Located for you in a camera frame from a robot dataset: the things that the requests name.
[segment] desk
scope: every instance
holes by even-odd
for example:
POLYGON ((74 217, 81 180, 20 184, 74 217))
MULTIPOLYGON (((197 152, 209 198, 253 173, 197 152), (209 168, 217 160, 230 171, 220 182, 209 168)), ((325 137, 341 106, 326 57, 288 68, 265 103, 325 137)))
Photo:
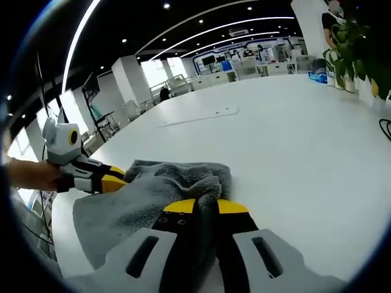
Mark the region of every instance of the desk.
MULTIPOLYGON (((316 273, 350 280, 380 241, 391 207, 391 144, 379 116, 356 95, 293 74, 249 79, 159 104, 92 158, 127 169, 134 159, 219 162, 231 168, 232 200, 249 208, 316 273), (237 115, 159 127, 219 107, 237 115)), ((65 277, 92 272, 77 238, 72 190, 53 203, 65 277)))

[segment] white pillar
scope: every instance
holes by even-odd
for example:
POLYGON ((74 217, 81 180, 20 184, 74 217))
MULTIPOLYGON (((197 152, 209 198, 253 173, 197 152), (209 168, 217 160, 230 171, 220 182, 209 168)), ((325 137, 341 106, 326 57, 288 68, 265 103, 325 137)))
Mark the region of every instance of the white pillar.
POLYGON ((26 134, 29 138, 31 148, 37 157, 38 161, 42 160, 42 151, 45 141, 42 137, 41 129, 39 128, 37 119, 34 119, 29 126, 26 127, 26 134))
POLYGON ((133 100, 139 105, 152 99, 144 72, 135 55, 119 58, 113 64, 112 72, 124 102, 133 100))
POLYGON ((192 76, 197 76, 196 68, 194 67, 193 61, 191 58, 181 58, 183 67, 186 70, 186 73, 188 74, 188 78, 191 78, 192 76))
POLYGON ((323 58, 323 52, 329 49, 324 38, 322 14, 328 11, 323 0, 292 0, 292 9, 303 33, 308 54, 323 58))
POLYGON ((170 67, 167 59, 162 60, 161 63, 163 64, 163 68, 164 68, 164 71, 166 72, 167 77, 169 79, 174 78, 174 75, 172 74, 171 67, 170 67))

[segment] led strip light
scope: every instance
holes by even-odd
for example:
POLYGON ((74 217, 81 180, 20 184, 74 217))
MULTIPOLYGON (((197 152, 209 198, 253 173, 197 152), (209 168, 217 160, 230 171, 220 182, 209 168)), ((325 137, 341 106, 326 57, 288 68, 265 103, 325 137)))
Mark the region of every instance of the led strip light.
POLYGON ((68 74, 69 74, 69 68, 71 66, 73 54, 75 53, 76 45, 78 44, 81 32, 83 31, 88 19, 90 18, 92 12, 98 6, 100 1, 101 0, 93 0, 91 2, 91 5, 88 7, 87 11, 85 12, 83 18, 81 19, 81 21, 79 23, 78 29, 76 30, 75 35, 73 36, 72 44, 71 44, 71 46, 69 48, 69 52, 68 52, 67 61, 65 63, 64 76, 62 78, 62 90, 61 90, 62 94, 65 93, 65 90, 67 88, 67 79, 68 79, 68 74))
POLYGON ((164 49, 159 54, 157 54, 157 55, 153 56, 151 59, 149 59, 149 61, 152 61, 153 59, 159 57, 161 54, 164 54, 165 52, 167 52, 167 51, 175 48, 176 46, 179 46, 180 44, 183 44, 183 43, 185 43, 185 42, 187 42, 187 41, 189 41, 189 40, 191 40, 193 38, 199 37, 200 35, 207 34, 209 32, 213 32, 213 31, 215 31, 217 29, 222 29, 223 27, 234 26, 236 24, 249 23, 251 21, 258 21, 258 20, 293 20, 293 19, 294 19, 294 17, 292 17, 292 16, 261 17, 261 18, 252 18, 250 20, 237 21, 235 23, 228 23, 228 24, 225 24, 223 26, 214 27, 214 28, 209 29, 209 30, 207 30, 205 32, 200 32, 199 34, 193 35, 192 37, 189 37, 189 38, 187 38, 185 40, 182 40, 179 43, 176 43, 175 45, 171 46, 170 48, 164 49))
POLYGON ((184 58, 184 57, 186 57, 187 55, 193 54, 193 53, 195 53, 195 52, 197 52, 197 51, 203 50, 203 49, 205 49, 205 48, 207 48, 207 47, 216 46, 216 45, 218 45, 218 44, 225 43, 225 42, 230 42, 230 41, 234 41, 234 40, 238 40, 238 39, 240 39, 240 38, 254 37, 254 36, 257 36, 257 35, 279 34, 279 33, 280 33, 280 32, 261 32, 261 33, 259 33, 259 34, 242 35, 242 36, 240 36, 240 37, 230 38, 230 39, 228 39, 228 40, 219 41, 219 42, 217 42, 217 43, 213 43, 213 44, 210 44, 210 45, 208 45, 208 46, 205 46, 205 47, 196 49, 196 50, 194 50, 194 51, 188 52, 188 53, 186 53, 185 55, 182 55, 181 58, 184 58))
POLYGON ((209 12, 212 12, 212 11, 216 11, 218 9, 221 9, 221 8, 224 8, 224 7, 228 7, 228 6, 232 6, 232 5, 237 5, 237 4, 242 4, 242 3, 247 3, 247 2, 257 2, 258 0, 240 0, 240 1, 236 1, 236 2, 229 2, 229 3, 226 3, 226 4, 223 4, 223 5, 220 5, 220 6, 217 6, 217 7, 213 7, 211 9, 208 9, 206 11, 203 11, 203 12, 200 12, 196 15, 193 15, 192 17, 189 17, 183 21, 181 21, 180 23, 177 23, 176 25, 170 27, 169 29, 165 30, 164 32, 162 32, 161 34, 157 35, 155 38, 153 38, 152 40, 150 40, 148 43, 146 43, 142 48, 140 48, 136 53, 135 55, 139 54, 142 50, 144 50, 147 46, 151 45, 154 41, 156 41, 157 39, 161 38, 163 35, 165 35, 166 33, 172 31, 173 29, 175 29, 176 27, 178 26, 181 26, 182 24, 184 23, 187 23, 188 21, 191 21, 193 20, 194 18, 197 18, 197 17, 200 17, 201 15, 204 15, 204 14, 207 14, 209 12))

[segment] potted plant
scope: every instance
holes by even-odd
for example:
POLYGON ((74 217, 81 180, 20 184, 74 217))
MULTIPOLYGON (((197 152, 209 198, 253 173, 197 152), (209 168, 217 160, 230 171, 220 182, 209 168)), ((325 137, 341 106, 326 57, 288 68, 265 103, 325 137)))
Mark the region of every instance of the potted plant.
POLYGON ((357 76, 365 83, 363 86, 371 88, 375 99, 378 97, 384 103, 391 91, 391 66, 388 60, 384 60, 388 57, 379 56, 384 50, 384 42, 379 40, 377 33, 370 27, 361 26, 354 21, 335 24, 331 34, 337 42, 334 51, 337 52, 338 59, 330 60, 335 68, 337 84, 346 88, 345 76, 348 75, 352 81, 357 76))
POLYGON ((335 68, 334 68, 334 59, 331 55, 333 50, 328 49, 323 52, 323 58, 326 60, 326 71, 327 71, 327 85, 330 87, 335 87, 335 68))

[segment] person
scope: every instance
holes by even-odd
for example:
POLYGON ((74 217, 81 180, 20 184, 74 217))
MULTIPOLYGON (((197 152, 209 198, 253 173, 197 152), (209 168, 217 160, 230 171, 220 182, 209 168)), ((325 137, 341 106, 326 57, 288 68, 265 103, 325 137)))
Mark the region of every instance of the person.
POLYGON ((237 50, 233 50, 233 54, 232 54, 232 60, 233 61, 238 61, 238 60, 240 60, 240 55, 239 55, 239 53, 237 52, 237 50))
POLYGON ((170 91, 169 89, 162 87, 160 90, 160 102, 163 102, 167 99, 170 99, 170 91))
MULTIPOLYGON (((10 132, 6 129, 3 137, 3 150, 7 151, 9 146, 10 132)), ((60 168, 48 161, 38 163, 22 161, 9 158, 3 152, 1 164, 5 167, 10 186, 13 188, 54 191, 57 190, 56 180, 62 177, 60 168)))
POLYGON ((322 14, 322 25, 324 37, 331 49, 337 47, 337 42, 332 38, 331 29, 333 25, 343 22, 343 10, 340 3, 336 0, 329 0, 329 12, 322 14))

